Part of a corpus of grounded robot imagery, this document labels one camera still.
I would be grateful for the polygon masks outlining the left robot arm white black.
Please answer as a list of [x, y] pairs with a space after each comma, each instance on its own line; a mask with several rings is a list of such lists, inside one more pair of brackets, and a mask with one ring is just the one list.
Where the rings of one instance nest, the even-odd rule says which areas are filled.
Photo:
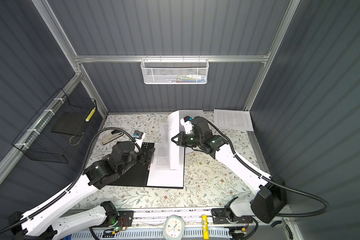
[[87, 167], [75, 183], [55, 194], [39, 206], [10, 215], [9, 223], [15, 240], [60, 240], [75, 232], [96, 226], [120, 227], [121, 220], [115, 205], [110, 201], [68, 217], [63, 215], [84, 198], [106, 186], [111, 186], [122, 175], [128, 183], [139, 179], [133, 169], [150, 164], [155, 152], [153, 143], [118, 142], [112, 152]]

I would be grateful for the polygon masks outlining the beige black clip folder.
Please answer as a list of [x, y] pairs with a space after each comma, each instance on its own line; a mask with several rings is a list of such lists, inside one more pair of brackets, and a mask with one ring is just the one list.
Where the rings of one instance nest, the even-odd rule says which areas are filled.
[[131, 167], [125, 174], [121, 175], [116, 181], [109, 183], [109, 186], [120, 187], [147, 187], [147, 180], [150, 165], [136, 164]]

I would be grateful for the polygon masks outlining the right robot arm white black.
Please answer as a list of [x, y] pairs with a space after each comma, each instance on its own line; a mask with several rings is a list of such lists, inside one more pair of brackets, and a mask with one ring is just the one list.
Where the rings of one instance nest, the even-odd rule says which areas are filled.
[[261, 222], [269, 224], [287, 204], [286, 190], [279, 187], [285, 185], [281, 178], [272, 184], [265, 178], [273, 177], [255, 167], [251, 162], [238, 154], [232, 141], [221, 131], [215, 135], [215, 127], [204, 117], [186, 116], [180, 119], [184, 131], [172, 135], [171, 142], [179, 147], [191, 148], [202, 152], [224, 164], [236, 174], [251, 190], [251, 200], [234, 197], [225, 205], [225, 214], [230, 222], [245, 215], [254, 215]]

